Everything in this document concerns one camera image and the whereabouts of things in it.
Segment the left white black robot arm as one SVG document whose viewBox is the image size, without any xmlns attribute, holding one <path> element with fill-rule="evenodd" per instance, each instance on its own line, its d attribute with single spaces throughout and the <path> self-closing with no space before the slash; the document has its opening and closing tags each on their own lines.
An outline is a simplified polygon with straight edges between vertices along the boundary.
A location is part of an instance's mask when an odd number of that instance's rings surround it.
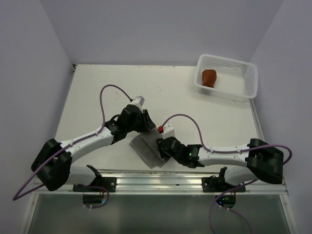
<svg viewBox="0 0 312 234">
<path fill-rule="evenodd" d="M 31 170 L 49 191 L 55 191 L 64 184 L 97 191 L 104 187 L 99 171 L 91 165 L 72 167 L 72 164 L 92 151 L 125 139 L 130 132 L 148 133 L 155 126 L 146 109 L 128 104 L 121 114 L 89 134 L 64 142 L 55 139 L 46 141 Z"/>
</svg>

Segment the rust brown towel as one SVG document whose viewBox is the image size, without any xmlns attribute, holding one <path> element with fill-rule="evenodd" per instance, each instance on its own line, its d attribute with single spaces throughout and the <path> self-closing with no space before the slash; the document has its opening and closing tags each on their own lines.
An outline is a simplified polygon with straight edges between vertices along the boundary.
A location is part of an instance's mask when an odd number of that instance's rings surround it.
<svg viewBox="0 0 312 234">
<path fill-rule="evenodd" d="M 204 70 L 202 72 L 202 85 L 210 88 L 214 88 L 217 79 L 217 73 L 215 70 Z"/>
</svg>

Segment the grey towel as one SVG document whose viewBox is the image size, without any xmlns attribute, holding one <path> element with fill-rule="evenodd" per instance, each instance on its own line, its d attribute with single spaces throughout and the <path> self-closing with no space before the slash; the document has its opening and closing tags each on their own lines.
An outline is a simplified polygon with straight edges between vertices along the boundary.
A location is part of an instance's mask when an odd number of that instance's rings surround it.
<svg viewBox="0 0 312 234">
<path fill-rule="evenodd" d="M 130 142 L 130 146 L 150 169 L 161 168 L 169 161 L 169 158 L 160 156 L 156 144 L 156 140 L 159 138 L 161 138 L 161 134 L 154 128 L 149 132 L 140 133 Z"/>
</svg>

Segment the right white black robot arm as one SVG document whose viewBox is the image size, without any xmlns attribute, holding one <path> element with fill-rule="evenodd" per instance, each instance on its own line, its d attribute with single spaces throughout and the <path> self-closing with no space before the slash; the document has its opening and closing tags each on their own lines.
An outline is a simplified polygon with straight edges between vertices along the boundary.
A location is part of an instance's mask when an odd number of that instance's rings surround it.
<svg viewBox="0 0 312 234">
<path fill-rule="evenodd" d="M 201 144 L 184 145 L 174 136 L 159 138 L 156 144 L 161 157 L 172 158 L 188 168 L 224 165 L 217 185 L 225 192 L 250 180 L 258 179 L 269 184 L 283 181 L 283 152 L 257 138 L 233 148 L 205 149 Z"/>
</svg>

